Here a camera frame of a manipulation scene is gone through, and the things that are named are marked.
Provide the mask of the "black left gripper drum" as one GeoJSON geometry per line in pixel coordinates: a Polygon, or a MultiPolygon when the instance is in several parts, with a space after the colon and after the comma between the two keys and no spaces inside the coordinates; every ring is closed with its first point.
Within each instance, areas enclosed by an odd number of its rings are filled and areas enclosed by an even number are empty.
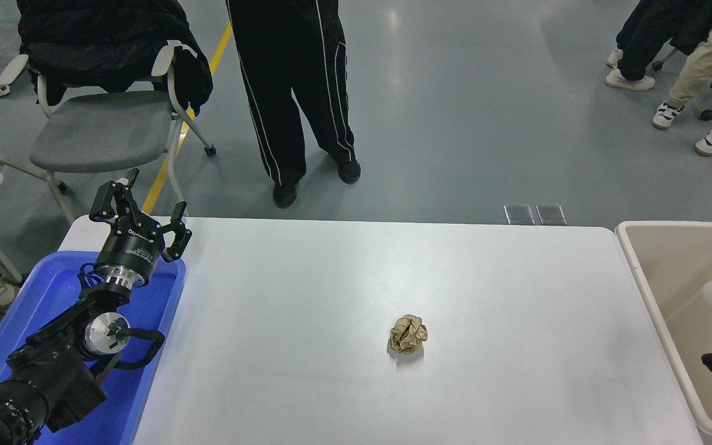
{"type": "Polygon", "coordinates": [[[164,246],[158,226],[158,221],[150,218],[138,222],[116,219],[96,259],[95,273],[107,276],[111,269],[122,267],[141,277],[151,277],[164,246]]]}

